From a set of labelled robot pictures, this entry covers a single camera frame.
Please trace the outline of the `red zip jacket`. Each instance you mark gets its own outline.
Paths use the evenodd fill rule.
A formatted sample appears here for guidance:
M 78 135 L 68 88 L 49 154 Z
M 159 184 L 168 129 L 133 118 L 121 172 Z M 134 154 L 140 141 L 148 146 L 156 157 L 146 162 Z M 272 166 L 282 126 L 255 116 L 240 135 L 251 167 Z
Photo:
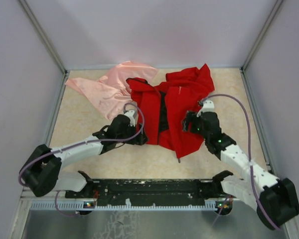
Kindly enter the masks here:
M 198 102 L 212 93 L 214 83 L 207 64 L 167 73 L 165 81 L 152 86 L 143 78 L 128 78 L 131 98 L 143 112 L 148 144 L 175 152 L 177 158 L 196 152 L 203 137 L 183 131 L 182 121 L 188 111 L 200 110 Z

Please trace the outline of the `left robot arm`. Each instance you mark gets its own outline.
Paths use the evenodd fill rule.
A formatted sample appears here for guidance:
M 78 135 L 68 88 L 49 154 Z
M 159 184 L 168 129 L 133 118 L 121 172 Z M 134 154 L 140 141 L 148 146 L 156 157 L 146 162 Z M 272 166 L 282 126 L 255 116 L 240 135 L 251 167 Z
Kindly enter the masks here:
M 64 172 L 63 168 L 107 153 L 119 143 L 144 145 L 147 141 L 143 124 L 137 124 L 129 113 L 118 115 L 110 125 L 83 141 L 55 148 L 45 144 L 37 146 L 21 168 L 18 180 L 37 197 L 51 191 L 72 191 L 87 198 L 94 191 L 92 179 L 83 171 Z

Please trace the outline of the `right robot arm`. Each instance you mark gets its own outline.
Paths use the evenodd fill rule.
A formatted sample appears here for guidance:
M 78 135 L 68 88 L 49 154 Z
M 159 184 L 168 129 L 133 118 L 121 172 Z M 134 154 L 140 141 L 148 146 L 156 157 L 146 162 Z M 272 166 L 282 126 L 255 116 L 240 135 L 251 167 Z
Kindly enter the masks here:
M 241 176 L 222 172 L 223 179 L 212 185 L 216 196 L 236 197 L 252 208 L 271 230 L 299 215 L 294 183 L 288 178 L 278 178 L 250 159 L 235 140 L 222 132 L 217 113 L 188 111 L 182 126 L 184 131 L 203 136 L 208 151 Z

